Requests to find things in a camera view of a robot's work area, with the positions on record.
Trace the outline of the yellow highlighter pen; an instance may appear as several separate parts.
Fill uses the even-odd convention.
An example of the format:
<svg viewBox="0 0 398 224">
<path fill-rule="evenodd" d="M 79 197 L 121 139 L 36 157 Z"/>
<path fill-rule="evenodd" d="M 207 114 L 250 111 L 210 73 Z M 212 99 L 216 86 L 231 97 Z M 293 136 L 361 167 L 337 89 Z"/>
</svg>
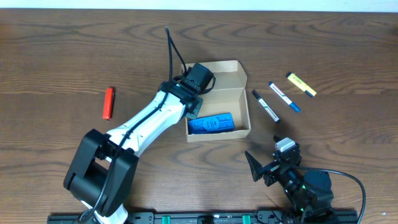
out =
<svg viewBox="0 0 398 224">
<path fill-rule="evenodd" d="M 306 95 L 313 98 L 317 93 L 311 87 L 309 87 L 303 80 L 301 80 L 295 73 L 288 72 L 286 74 L 287 79 L 292 82 L 295 86 L 301 89 Z"/>
</svg>

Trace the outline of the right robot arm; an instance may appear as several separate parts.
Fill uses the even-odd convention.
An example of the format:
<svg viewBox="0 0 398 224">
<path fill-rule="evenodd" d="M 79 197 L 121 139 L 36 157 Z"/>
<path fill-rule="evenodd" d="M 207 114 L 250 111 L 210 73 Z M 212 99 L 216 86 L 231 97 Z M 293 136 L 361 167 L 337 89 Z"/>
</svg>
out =
<svg viewBox="0 0 398 224">
<path fill-rule="evenodd" d="M 290 138 L 274 136 L 274 160 L 263 166 L 248 151 L 253 181 L 264 180 L 266 186 L 279 183 L 293 208 L 283 216 L 284 223 L 339 223 L 331 206 L 334 199 L 327 172 L 313 170 L 301 174 L 300 144 Z"/>
</svg>

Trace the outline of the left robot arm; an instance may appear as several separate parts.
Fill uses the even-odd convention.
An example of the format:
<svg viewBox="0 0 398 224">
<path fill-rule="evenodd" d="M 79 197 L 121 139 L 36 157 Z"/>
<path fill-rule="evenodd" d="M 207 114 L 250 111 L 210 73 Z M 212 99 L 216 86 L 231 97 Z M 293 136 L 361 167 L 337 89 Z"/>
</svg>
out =
<svg viewBox="0 0 398 224">
<path fill-rule="evenodd" d="M 78 146 L 63 186 L 87 206 L 77 223 L 125 223 L 123 206 L 140 155 L 182 118 L 195 119 L 215 75 L 200 63 L 162 82 L 153 100 L 129 121 L 101 133 L 92 129 Z"/>
</svg>

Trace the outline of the blue magnetic whiteboard duster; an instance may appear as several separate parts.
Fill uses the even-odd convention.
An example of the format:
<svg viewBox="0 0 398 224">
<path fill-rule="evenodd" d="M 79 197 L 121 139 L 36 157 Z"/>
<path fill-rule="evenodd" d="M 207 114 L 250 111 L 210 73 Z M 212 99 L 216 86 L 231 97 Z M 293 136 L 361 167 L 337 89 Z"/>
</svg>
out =
<svg viewBox="0 0 398 224">
<path fill-rule="evenodd" d="M 188 122 L 190 134 L 214 134 L 233 131 L 235 128 L 231 113 L 197 118 Z"/>
</svg>

